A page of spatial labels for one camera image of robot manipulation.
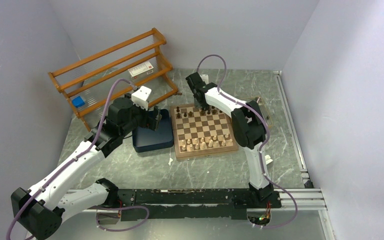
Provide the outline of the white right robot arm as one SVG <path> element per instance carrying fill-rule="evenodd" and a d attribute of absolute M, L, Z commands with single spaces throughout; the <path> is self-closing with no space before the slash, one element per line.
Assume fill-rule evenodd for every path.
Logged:
<path fill-rule="evenodd" d="M 268 142 L 269 130 L 256 101 L 245 102 L 221 90 L 213 83 L 206 83 L 199 73 L 185 78 L 199 107 L 208 110 L 215 107 L 227 114 L 236 142 L 244 149 L 249 167 L 250 202 L 262 207 L 274 191 L 267 174 L 264 147 Z"/>

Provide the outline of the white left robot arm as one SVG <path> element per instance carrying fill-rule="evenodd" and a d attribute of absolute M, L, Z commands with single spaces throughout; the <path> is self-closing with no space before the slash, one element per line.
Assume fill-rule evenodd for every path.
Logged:
<path fill-rule="evenodd" d="M 112 208 L 119 203 L 118 187 L 101 178 L 73 195 L 68 190 L 74 182 L 118 148 L 127 134 L 138 127 L 156 130 L 161 109 L 148 110 L 145 98 L 124 96 L 106 102 L 101 119 L 77 149 L 55 170 L 28 190 L 18 188 L 10 199 L 14 219 L 33 238 L 45 240 L 67 219 L 99 206 Z"/>

